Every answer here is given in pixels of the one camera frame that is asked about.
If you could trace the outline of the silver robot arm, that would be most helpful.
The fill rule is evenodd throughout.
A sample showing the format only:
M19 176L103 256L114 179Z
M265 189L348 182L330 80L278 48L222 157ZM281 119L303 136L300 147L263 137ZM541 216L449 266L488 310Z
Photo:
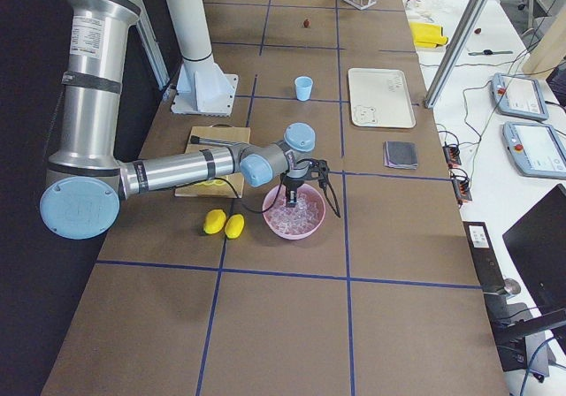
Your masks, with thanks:
M122 200L240 173L252 187L279 179L288 206L315 180L333 196L328 166L312 157L316 135L294 123L265 147L202 140L189 154L122 163L114 156L126 43L143 21L142 0L66 0L73 8L69 61L62 78L64 117L59 150L50 156L39 208L55 234L85 240L106 232Z

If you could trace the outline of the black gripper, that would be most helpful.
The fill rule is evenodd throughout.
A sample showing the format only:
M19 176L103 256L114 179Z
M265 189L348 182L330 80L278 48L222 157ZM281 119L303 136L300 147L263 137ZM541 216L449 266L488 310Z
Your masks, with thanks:
M287 172L283 178L283 185L286 187L286 206L289 208L296 206L296 190L306 181L317 181L319 187L325 191L329 182L329 171L324 159L304 158L300 160L295 168Z

